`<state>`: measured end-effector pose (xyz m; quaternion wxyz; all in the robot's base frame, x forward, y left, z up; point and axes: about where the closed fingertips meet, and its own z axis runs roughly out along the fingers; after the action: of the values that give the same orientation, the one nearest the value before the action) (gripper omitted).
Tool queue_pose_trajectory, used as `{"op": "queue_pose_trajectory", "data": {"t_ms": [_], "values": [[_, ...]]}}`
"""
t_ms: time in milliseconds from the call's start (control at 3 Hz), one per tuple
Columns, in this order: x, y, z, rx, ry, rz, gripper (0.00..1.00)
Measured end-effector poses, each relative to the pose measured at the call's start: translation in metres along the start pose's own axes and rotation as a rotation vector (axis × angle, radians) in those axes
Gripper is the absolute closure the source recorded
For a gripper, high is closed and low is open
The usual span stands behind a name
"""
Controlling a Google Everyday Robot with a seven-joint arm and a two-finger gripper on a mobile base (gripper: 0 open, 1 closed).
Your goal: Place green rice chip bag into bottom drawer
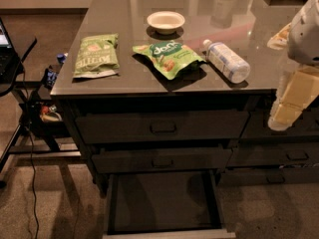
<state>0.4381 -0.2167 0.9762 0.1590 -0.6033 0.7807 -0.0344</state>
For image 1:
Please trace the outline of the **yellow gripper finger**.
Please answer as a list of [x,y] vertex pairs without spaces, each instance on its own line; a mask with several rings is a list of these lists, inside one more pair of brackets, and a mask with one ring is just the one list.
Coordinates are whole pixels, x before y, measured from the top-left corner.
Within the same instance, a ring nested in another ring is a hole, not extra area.
[[276,131],[287,130],[295,123],[301,114],[302,112],[298,109],[287,107],[280,103],[274,103],[270,111],[268,126]]

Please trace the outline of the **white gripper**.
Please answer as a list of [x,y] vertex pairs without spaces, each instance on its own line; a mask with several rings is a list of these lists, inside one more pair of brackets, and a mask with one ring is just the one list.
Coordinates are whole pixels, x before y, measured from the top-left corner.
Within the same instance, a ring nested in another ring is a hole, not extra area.
[[[294,16],[287,41],[288,57],[319,65],[319,0],[308,0]],[[303,111],[319,96],[319,69],[300,66],[290,77],[280,103]]]

